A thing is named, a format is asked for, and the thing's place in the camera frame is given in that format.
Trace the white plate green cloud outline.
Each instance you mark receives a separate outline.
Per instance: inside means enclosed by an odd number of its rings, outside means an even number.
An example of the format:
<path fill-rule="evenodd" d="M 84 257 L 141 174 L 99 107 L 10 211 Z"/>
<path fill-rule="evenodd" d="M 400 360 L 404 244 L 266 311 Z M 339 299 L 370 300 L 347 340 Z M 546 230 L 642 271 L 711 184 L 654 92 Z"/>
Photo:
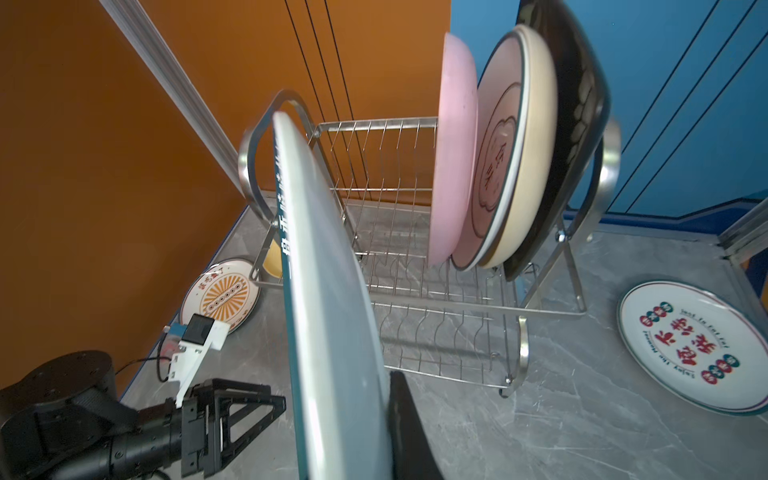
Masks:
<path fill-rule="evenodd" d="M 480 264 L 502 229 L 518 169 L 524 103 L 525 48 L 521 31 L 496 45 L 478 84 L 475 168 L 459 243 L 451 260 L 459 271 Z"/>

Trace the cream round plate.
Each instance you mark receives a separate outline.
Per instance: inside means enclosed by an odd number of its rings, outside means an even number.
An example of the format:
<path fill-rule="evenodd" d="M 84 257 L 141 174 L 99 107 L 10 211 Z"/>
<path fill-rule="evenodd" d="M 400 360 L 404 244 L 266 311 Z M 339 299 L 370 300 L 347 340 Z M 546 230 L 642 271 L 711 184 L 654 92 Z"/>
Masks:
<path fill-rule="evenodd" d="M 526 25 L 514 29 L 521 31 L 526 67 L 519 164 L 502 229 L 490 254 L 479 264 L 483 268 L 502 264 L 522 245 L 539 210 L 554 150 L 558 109 L 554 62 L 538 32 Z"/>

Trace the pink round plate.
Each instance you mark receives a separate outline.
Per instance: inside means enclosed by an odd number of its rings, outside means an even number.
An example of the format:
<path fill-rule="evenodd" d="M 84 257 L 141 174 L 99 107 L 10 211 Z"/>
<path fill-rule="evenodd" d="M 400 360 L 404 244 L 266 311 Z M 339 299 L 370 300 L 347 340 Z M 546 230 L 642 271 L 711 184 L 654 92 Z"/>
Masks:
<path fill-rule="evenodd" d="M 444 36 L 427 263 L 456 249 L 469 208 L 478 128 L 477 72 L 468 46 Z"/>

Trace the chrome two-tier dish rack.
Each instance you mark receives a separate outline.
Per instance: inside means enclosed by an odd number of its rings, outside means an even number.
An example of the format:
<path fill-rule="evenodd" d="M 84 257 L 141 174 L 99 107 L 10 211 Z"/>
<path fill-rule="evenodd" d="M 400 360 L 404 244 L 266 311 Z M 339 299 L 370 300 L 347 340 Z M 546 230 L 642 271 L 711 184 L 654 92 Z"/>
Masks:
<path fill-rule="evenodd" d="M 621 130 L 606 123 L 583 169 L 590 180 L 572 220 L 562 210 L 516 267 L 460 271 L 427 261 L 431 188 L 405 168 L 434 156 L 436 117 L 315 123 L 301 96 L 278 92 L 242 138 L 238 174 L 251 209 L 280 239 L 276 211 L 255 177 L 257 151 L 273 115 L 291 107 L 325 176 L 361 264 L 385 365 L 393 370 L 496 389 L 508 397 L 526 379 L 528 324 L 579 319 L 588 307 L 575 252 L 602 219 L 620 166 Z"/>

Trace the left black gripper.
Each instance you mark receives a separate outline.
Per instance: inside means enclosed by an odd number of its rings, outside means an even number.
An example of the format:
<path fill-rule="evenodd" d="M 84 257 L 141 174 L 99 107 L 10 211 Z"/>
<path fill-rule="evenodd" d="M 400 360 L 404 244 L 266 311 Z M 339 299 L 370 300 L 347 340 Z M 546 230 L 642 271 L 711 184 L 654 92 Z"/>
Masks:
<path fill-rule="evenodd" d="M 78 390 L 64 405 L 104 431 L 101 437 L 85 433 L 85 444 L 43 473 L 44 479 L 146 478 L 175 462 L 184 477 L 211 477 L 277 421 L 287 401 L 268 385 L 212 379 L 195 386 L 180 407 L 168 399 L 135 410 L 94 387 Z"/>

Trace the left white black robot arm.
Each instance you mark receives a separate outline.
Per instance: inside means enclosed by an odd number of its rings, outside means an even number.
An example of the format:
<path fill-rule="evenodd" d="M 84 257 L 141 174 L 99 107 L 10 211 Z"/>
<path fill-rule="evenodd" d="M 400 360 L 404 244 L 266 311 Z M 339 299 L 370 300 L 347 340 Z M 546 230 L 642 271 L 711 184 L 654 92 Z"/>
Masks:
<path fill-rule="evenodd" d="M 116 393 L 111 357 L 70 353 L 1 391 L 4 479 L 208 478 L 286 411 L 267 385 L 212 379 L 180 403 L 135 410 Z"/>

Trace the white plate green red rim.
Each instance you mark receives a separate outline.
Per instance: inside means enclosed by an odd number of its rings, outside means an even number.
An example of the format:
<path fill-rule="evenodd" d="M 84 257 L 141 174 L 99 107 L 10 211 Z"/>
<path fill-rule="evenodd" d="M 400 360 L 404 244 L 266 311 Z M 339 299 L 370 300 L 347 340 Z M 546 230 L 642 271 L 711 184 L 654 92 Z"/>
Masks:
<path fill-rule="evenodd" d="M 288 114 L 272 123 L 301 475 L 389 479 L 389 380 L 361 267 L 324 166 Z"/>

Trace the white plate red characters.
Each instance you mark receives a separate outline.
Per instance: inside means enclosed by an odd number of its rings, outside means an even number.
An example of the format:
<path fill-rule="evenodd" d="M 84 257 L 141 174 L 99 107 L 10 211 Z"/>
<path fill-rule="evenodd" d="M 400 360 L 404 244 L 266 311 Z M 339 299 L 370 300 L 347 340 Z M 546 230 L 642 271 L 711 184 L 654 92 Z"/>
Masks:
<path fill-rule="evenodd" d="M 639 366 L 681 399 L 734 416 L 767 411 L 767 331 L 721 297 L 643 282 L 619 301 L 617 326 Z"/>

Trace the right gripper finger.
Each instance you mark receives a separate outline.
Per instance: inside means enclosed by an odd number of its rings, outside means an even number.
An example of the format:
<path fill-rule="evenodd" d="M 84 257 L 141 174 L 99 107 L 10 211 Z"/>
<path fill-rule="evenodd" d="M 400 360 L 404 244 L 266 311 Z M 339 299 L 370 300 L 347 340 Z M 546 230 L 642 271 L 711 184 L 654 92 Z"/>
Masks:
<path fill-rule="evenodd" d="M 390 373 L 388 430 L 394 479 L 443 479 L 424 432 L 413 396 L 401 371 Z"/>

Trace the black square floral plate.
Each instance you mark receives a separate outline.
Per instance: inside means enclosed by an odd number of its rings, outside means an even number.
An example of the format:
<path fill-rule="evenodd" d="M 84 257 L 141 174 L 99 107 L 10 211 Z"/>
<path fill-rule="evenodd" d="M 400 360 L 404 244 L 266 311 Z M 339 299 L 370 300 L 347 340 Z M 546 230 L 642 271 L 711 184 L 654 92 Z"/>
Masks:
<path fill-rule="evenodd" d="M 611 98 L 591 41 L 563 1 L 523 1 L 517 23 L 545 40 L 558 89 L 558 117 L 551 168 L 533 224 L 518 250 L 504 262 L 505 280 L 519 276 L 562 216 L 610 117 Z"/>

